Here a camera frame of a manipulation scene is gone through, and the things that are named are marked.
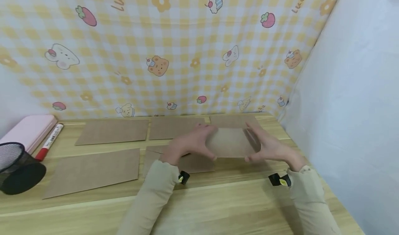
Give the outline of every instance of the yellow gingham cloth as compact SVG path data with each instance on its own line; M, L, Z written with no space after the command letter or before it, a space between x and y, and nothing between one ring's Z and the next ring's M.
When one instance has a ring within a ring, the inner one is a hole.
M277 117L335 2L0 0L0 66L62 119Z

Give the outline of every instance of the white curtain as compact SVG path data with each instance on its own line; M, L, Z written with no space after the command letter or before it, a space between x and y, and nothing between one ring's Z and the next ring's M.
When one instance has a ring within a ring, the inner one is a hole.
M399 231L399 0L338 0L280 116L360 227Z

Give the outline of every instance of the black mesh pen holder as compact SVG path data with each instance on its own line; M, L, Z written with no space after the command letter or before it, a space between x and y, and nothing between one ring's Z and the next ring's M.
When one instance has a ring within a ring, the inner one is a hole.
M39 183L46 167L25 151L21 143L0 144L0 190L9 195L23 193Z

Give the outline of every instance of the beige long-sleeve shirt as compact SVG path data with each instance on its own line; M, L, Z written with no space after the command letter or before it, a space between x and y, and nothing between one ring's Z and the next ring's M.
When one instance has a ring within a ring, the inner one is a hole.
M340 235L338 225L324 199L317 173L308 166L299 172L287 170L290 194L298 210L304 235ZM166 162L155 161L117 235L149 235L163 206L173 193L179 170Z

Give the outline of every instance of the pink pencil case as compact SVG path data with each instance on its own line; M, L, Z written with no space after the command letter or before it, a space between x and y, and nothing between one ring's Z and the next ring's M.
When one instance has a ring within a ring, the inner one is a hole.
M1 138L0 143L22 143L26 152L32 154L56 124L53 115L27 116Z

